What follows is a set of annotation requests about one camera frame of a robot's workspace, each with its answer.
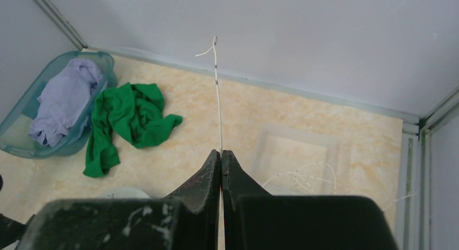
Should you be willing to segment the lavender cloth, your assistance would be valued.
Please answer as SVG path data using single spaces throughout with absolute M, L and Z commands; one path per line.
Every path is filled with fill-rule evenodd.
M 103 73 L 92 60 L 70 60 L 37 98 L 40 106 L 29 136 L 42 146 L 54 147 L 75 129 L 70 142 L 77 141 L 89 122 L 83 111 L 102 79 Z

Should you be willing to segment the teal plastic basket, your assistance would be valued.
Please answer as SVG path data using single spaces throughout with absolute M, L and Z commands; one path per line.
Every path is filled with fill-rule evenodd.
M 94 92 L 88 99 L 75 124 L 68 134 L 54 146 L 45 146 L 34 140 L 30 134 L 32 121 L 40 107 L 39 97 L 49 81 L 57 76 L 73 59 L 92 61 L 102 73 L 101 83 L 94 85 Z M 1 123 L 1 150 L 27 159 L 46 159 L 53 156 L 69 156 L 82 149 L 91 133 L 91 112 L 97 95 L 104 88 L 117 85 L 114 73 L 114 59 L 106 52 L 65 52 L 49 62 L 21 96 L 10 113 Z

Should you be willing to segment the clear plastic box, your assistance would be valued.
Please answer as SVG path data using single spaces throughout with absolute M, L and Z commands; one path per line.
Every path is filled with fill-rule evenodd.
M 272 195 L 348 194 L 341 145 L 330 135 L 264 124 L 245 171 Z

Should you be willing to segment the green cloth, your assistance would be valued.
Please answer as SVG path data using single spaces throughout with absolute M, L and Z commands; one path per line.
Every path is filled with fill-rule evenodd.
M 156 84 L 126 83 L 100 93 L 91 114 L 83 174 L 92 178 L 107 175 L 120 163 L 113 134 L 137 149 L 156 147 L 169 139 L 182 116 L 163 115 L 165 99 Z

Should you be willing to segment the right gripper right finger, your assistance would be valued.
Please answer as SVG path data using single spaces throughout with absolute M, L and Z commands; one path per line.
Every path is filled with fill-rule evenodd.
M 245 196 L 260 197 L 271 194 L 243 170 L 231 150 L 222 152 L 221 166 L 225 248 L 244 249 L 242 208 L 238 206 L 238 200 Z

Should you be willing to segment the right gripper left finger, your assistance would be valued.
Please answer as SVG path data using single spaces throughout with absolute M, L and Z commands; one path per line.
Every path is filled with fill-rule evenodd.
M 217 249 L 220 153 L 212 150 L 202 167 L 166 197 L 180 203 L 171 249 Z

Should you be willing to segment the white filament spool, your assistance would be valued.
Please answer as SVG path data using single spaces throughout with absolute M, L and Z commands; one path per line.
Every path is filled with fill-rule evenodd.
M 104 199 L 150 199 L 150 196 L 138 188 L 113 188 L 101 194 Z

